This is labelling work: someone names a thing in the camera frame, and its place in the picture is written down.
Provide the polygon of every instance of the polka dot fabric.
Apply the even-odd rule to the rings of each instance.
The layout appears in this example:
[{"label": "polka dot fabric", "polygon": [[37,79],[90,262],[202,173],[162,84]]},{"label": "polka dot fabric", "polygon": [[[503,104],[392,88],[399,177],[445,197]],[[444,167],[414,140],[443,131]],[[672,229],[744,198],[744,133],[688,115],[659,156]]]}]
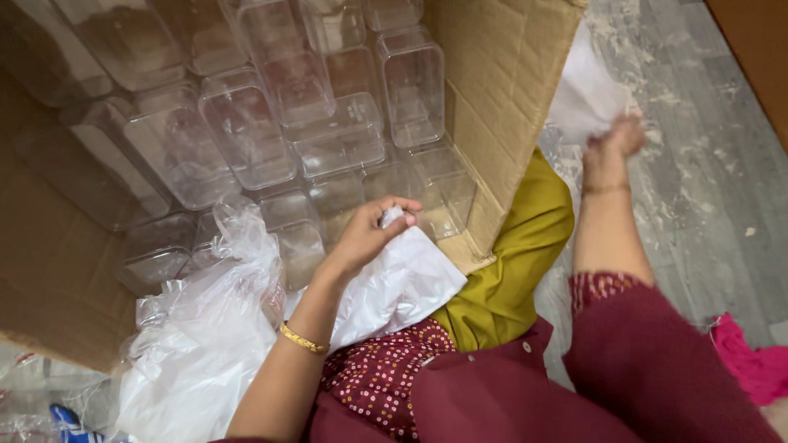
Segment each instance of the polka dot fabric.
[{"label": "polka dot fabric", "polygon": [[411,386],[422,364],[456,352],[446,329],[427,318],[382,338],[337,351],[323,367],[322,388],[397,441],[418,441]]}]

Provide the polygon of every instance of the woman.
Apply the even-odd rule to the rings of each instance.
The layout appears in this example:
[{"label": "woman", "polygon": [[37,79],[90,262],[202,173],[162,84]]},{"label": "woman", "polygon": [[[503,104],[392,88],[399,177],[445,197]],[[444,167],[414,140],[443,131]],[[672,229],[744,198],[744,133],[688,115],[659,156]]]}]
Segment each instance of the woman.
[{"label": "woman", "polygon": [[639,118],[621,117],[585,155],[564,357],[578,393],[551,383],[541,358],[552,327],[535,314],[533,288],[574,220],[565,185],[537,151],[496,242],[498,263],[424,322],[326,361],[345,285],[415,223],[408,215],[379,229],[382,212],[422,209],[393,197],[361,207],[246,392],[228,440],[779,441],[708,340],[654,286],[626,169],[643,143]]}]

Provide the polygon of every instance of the floor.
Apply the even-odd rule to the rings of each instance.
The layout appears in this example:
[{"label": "floor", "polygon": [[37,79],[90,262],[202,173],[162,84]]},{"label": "floor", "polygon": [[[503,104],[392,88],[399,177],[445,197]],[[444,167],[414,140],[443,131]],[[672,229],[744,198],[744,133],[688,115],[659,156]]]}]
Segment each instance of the floor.
[{"label": "floor", "polygon": [[[598,54],[645,113],[631,161],[637,227],[660,287],[699,327],[729,311],[752,346],[788,344],[788,156],[702,0],[590,0]],[[548,160],[579,209],[582,151],[546,128]],[[556,325],[548,373],[571,319],[572,242],[541,282],[537,310]]]}]

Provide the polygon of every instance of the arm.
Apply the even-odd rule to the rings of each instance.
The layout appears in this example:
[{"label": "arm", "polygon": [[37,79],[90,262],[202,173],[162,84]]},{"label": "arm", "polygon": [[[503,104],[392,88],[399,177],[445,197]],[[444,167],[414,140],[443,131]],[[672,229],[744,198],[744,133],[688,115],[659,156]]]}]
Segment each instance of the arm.
[{"label": "arm", "polygon": [[652,285],[654,277],[637,234],[626,159],[645,134],[638,117],[621,117],[610,135],[592,140],[583,158],[583,201],[574,243],[574,273],[620,271]]},{"label": "arm", "polygon": [[[777,442],[710,341],[653,287],[630,193],[623,186],[628,183],[626,158],[643,143],[639,118],[621,117],[611,135],[592,143],[586,154],[584,185],[590,192],[582,202],[574,271],[634,278],[619,287],[608,284],[612,274],[572,281],[587,287],[572,291],[578,311],[571,350],[564,357],[567,371],[578,393],[646,441]],[[599,285],[602,280],[606,287]]]},{"label": "arm", "polygon": [[[360,207],[339,243],[315,272],[288,327],[301,337],[328,345],[336,310],[348,282],[383,247],[416,222],[413,215],[379,229],[383,212],[395,205],[410,212],[421,204],[387,197]],[[317,354],[280,335],[243,396],[227,430],[227,438],[261,437],[269,441],[298,441],[318,392],[325,354]]]}]

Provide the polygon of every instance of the clear plastic container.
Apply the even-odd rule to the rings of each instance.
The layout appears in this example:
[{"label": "clear plastic container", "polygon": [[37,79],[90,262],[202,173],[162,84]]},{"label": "clear plastic container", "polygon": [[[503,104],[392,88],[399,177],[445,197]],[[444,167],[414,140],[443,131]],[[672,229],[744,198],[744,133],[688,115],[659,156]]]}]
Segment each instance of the clear plastic container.
[{"label": "clear plastic container", "polygon": [[310,46],[295,0],[224,0],[283,125],[326,118],[336,109],[322,56]]},{"label": "clear plastic container", "polygon": [[47,106],[109,94],[109,74],[47,0],[0,2],[0,63]]},{"label": "clear plastic container", "polygon": [[423,26],[385,32],[375,44],[394,144],[410,148],[444,135],[444,54]]},{"label": "clear plastic container", "polygon": [[325,65],[336,97],[367,92],[372,95],[377,108],[383,111],[380,80],[370,48],[355,47],[329,55],[325,58]]},{"label": "clear plastic container", "polygon": [[339,241],[355,209],[364,204],[364,189],[355,171],[321,177],[309,190],[325,234],[329,251]]},{"label": "clear plastic container", "polygon": [[364,168],[361,185],[368,202],[387,195],[420,200],[424,192],[413,167],[400,160]]},{"label": "clear plastic container", "polygon": [[244,188],[254,191],[296,175],[290,149],[253,69],[206,78],[199,109]]},{"label": "clear plastic container", "polygon": [[162,282],[174,279],[189,261],[197,226],[174,214],[126,233],[117,279],[137,296],[156,296]]},{"label": "clear plastic container", "polygon": [[110,75],[130,91],[178,81],[186,69],[153,9],[142,0],[52,0]]},{"label": "clear plastic container", "polygon": [[375,32],[415,26],[424,15],[423,0],[363,0],[366,25]]},{"label": "clear plastic container", "polygon": [[446,143],[413,153],[410,162],[423,186],[420,226],[435,240],[461,234],[476,195],[476,180]]},{"label": "clear plastic container", "polygon": [[304,289],[325,259],[320,221],[309,196],[294,191],[260,202],[269,233],[277,234],[288,293]]},{"label": "clear plastic container", "polygon": [[183,51],[186,66],[207,76],[247,60],[217,0],[149,0]]},{"label": "clear plastic container", "polygon": [[382,161],[382,133],[377,104],[365,92],[338,99],[329,118],[284,127],[284,138],[299,155],[305,177]]},{"label": "clear plastic container", "polygon": [[[297,156],[293,156],[293,160],[296,163],[296,168],[300,168],[300,163],[298,161]],[[272,184],[271,186],[266,186],[265,188],[260,188],[257,191],[249,191],[248,189],[243,191],[243,194],[246,197],[254,200],[257,203],[265,199],[271,199],[273,197],[278,197],[279,195],[289,194],[290,192],[294,191],[302,191],[306,189],[308,186],[307,179],[302,177],[300,174],[296,174],[295,177],[288,181],[283,181],[281,183]]]},{"label": "clear plastic container", "polygon": [[194,247],[191,249],[189,268],[203,270],[221,261],[221,259],[211,253],[211,246],[216,236],[221,236],[221,233],[219,232],[219,227],[216,226],[214,212],[208,210],[197,219],[197,233]]},{"label": "clear plastic container", "polygon": [[299,0],[299,3],[310,44],[317,52],[334,54],[366,41],[361,0]]},{"label": "clear plastic container", "polygon": [[118,111],[101,101],[68,112],[70,124],[17,142],[28,164],[107,229],[126,230],[167,215],[169,193],[131,155],[120,126],[113,127]]},{"label": "clear plastic container", "polygon": [[139,95],[136,104],[141,114],[129,120],[124,133],[184,208],[203,210],[240,192],[190,84]]}]

